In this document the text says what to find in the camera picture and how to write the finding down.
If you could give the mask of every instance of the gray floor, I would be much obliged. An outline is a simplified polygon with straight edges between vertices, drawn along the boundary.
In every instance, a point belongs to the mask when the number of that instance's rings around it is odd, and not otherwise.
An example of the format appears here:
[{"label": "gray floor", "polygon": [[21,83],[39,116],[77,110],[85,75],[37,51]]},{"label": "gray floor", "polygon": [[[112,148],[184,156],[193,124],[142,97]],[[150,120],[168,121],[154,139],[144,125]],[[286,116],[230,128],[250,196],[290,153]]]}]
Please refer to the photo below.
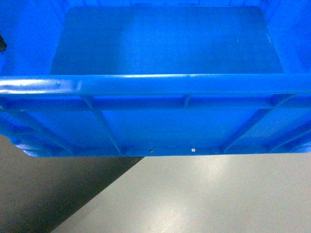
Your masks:
[{"label": "gray floor", "polygon": [[146,157],[53,233],[309,233],[311,154]]},{"label": "gray floor", "polygon": [[50,232],[140,158],[33,158],[0,135],[0,233]]}]

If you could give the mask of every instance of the black object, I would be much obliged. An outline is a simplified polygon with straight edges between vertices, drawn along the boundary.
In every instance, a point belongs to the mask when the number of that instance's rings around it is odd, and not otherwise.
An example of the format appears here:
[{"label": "black object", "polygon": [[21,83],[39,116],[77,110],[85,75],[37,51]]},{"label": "black object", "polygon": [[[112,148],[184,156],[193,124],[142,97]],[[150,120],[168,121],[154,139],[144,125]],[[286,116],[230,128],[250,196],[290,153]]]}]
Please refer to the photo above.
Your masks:
[{"label": "black object", "polygon": [[3,37],[0,35],[0,51],[6,50],[7,44],[4,41]]}]

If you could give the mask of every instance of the blue plastic crate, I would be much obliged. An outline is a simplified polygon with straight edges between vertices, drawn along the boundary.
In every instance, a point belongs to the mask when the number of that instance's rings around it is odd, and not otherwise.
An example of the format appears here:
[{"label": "blue plastic crate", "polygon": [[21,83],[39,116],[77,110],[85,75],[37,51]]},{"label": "blue plastic crate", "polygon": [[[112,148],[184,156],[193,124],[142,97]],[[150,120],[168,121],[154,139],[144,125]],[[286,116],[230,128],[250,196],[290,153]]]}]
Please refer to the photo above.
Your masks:
[{"label": "blue plastic crate", "polygon": [[311,2],[5,1],[0,133],[30,156],[311,151]]}]

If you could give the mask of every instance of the floor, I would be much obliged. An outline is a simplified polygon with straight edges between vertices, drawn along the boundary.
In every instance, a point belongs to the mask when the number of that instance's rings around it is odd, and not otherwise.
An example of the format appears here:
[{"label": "floor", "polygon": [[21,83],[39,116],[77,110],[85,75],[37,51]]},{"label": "floor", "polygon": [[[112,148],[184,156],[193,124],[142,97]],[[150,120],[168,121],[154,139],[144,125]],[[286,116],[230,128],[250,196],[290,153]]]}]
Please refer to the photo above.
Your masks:
[{"label": "floor", "polygon": [[145,157],[53,233],[309,233],[311,154]]}]

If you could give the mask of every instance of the plastic crate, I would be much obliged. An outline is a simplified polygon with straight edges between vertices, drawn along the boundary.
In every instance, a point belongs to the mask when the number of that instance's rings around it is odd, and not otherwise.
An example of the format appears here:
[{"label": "plastic crate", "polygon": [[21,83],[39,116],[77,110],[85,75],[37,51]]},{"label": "plastic crate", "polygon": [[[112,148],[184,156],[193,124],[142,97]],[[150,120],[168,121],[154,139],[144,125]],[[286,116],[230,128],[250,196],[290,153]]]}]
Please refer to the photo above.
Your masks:
[{"label": "plastic crate", "polygon": [[30,156],[311,151],[308,0],[1,4],[0,133]]}]

